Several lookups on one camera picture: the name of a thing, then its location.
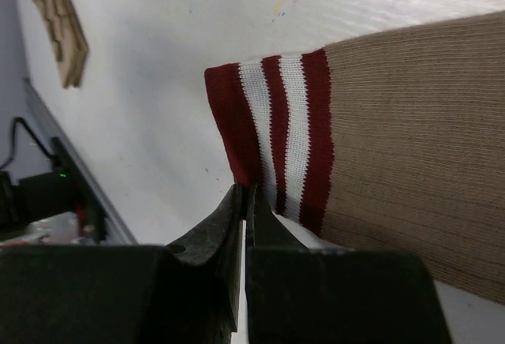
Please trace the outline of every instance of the screw hole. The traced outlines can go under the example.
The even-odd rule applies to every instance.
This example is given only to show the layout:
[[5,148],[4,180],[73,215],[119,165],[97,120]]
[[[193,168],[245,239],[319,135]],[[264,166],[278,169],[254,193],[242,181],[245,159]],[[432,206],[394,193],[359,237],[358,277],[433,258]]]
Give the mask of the screw hole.
[[168,248],[175,255],[186,252],[186,247],[180,244],[169,244]]

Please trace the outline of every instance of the black cable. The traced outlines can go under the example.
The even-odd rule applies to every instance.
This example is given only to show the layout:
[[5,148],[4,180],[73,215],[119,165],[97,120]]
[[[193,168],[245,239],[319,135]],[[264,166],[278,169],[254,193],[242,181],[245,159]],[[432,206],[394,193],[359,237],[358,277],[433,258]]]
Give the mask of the black cable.
[[30,128],[28,123],[22,118],[22,117],[15,117],[13,120],[10,122],[10,154],[9,157],[7,158],[6,161],[0,165],[0,170],[4,170],[12,161],[14,161],[14,158],[16,157],[16,149],[17,149],[17,142],[16,142],[16,131],[17,127],[19,125],[22,125],[23,128],[26,130],[28,135],[35,141],[35,144],[39,148],[39,150],[51,161],[54,162],[56,160],[56,156],[52,155],[45,147],[44,144],[39,140],[39,138],[35,135],[33,130]]

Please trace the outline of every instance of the white table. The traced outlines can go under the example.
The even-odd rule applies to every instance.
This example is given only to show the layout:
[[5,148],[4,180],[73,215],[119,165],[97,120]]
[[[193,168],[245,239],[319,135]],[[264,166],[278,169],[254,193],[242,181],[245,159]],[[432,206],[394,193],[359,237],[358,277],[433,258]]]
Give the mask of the white table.
[[[82,87],[64,90],[37,9],[18,4],[33,85],[136,239],[163,244],[233,180],[207,67],[505,9],[505,0],[73,0],[90,55]],[[503,307],[457,290],[442,299],[457,342],[505,342]]]

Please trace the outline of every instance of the striped sock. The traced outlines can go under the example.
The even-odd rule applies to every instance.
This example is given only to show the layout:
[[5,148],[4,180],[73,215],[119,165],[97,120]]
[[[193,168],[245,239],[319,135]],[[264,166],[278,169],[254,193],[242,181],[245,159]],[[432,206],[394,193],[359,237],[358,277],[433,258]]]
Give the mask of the striped sock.
[[505,14],[205,73],[236,182],[323,239],[505,303]]

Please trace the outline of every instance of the white stripe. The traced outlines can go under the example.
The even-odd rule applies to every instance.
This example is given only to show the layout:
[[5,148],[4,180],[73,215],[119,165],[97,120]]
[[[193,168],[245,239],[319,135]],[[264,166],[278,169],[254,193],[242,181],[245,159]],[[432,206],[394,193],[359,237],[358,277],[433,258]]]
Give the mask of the white stripe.
[[263,185],[265,195],[272,209],[275,208],[277,184],[275,180],[274,159],[271,153],[271,100],[267,79],[261,62],[243,62],[239,64],[242,88],[247,104],[251,109],[260,143],[261,167],[263,168]]
[[279,67],[289,112],[286,144],[286,212],[300,221],[300,204],[309,166],[309,101],[301,56],[282,56]]

